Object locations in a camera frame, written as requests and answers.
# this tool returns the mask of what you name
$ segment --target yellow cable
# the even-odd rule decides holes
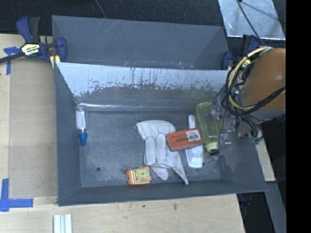
[[[252,52],[250,52],[248,55],[246,55],[245,57],[243,57],[238,63],[237,65],[234,67],[230,77],[229,77],[229,82],[228,82],[228,89],[230,91],[231,89],[231,85],[232,85],[232,81],[233,81],[233,78],[235,77],[235,74],[237,73],[237,71],[240,69],[241,65],[245,62],[245,60],[249,59],[251,56],[253,56],[254,54],[258,53],[258,52],[261,52],[261,51],[264,51],[267,47],[261,47],[261,48],[258,48]],[[238,105],[233,99],[232,97],[229,95],[229,101],[230,103],[239,108],[239,109],[252,109],[254,108],[256,105],[250,105],[250,106],[240,106]]]

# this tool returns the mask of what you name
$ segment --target cable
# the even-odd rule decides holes
[[[98,3],[98,1],[97,1],[97,0],[94,0],[94,1],[96,2],[97,6],[98,6],[99,9],[101,10],[103,17],[104,17],[105,19],[107,19],[106,14],[105,14],[105,12],[103,11],[103,9],[102,9],[102,7],[100,6],[100,4]]]
[[[257,31],[254,29],[253,25],[251,24],[251,22],[249,21],[248,17],[246,16],[244,10],[242,9],[242,6],[240,5],[239,0],[236,0],[236,1],[237,1],[237,3],[238,3],[238,6],[240,7],[240,9],[241,9],[241,11],[242,11],[242,13],[243,13],[245,19],[246,19],[246,21],[248,22],[249,26],[252,28],[253,32],[255,33],[256,37],[257,37],[258,40],[261,42],[261,44],[262,44],[263,46],[265,46],[264,42],[263,42],[262,39],[259,37]]]

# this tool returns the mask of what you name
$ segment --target orange object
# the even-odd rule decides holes
[[[202,144],[202,136],[198,128],[169,133],[166,139],[172,151],[190,149]]]
[[[125,173],[129,184],[147,184],[151,180],[148,166],[127,170]]]

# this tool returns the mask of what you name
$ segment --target blue tape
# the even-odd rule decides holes
[[[9,179],[2,180],[0,211],[8,212],[10,208],[29,208],[34,206],[34,199],[9,199]]]
[[[20,53],[21,50],[17,47],[10,47],[10,48],[4,48],[3,51],[10,56],[11,54],[17,54]],[[11,74],[11,61],[9,60],[6,66],[6,75]]]

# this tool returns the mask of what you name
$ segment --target label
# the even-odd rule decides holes
[[[188,140],[190,142],[201,140],[201,137],[200,137],[198,130],[186,131],[186,134],[187,134]]]
[[[39,44],[26,44],[21,48],[22,52],[26,56],[31,56],[31,55],[37,55],[39,54],[40,51],[40,45]]]

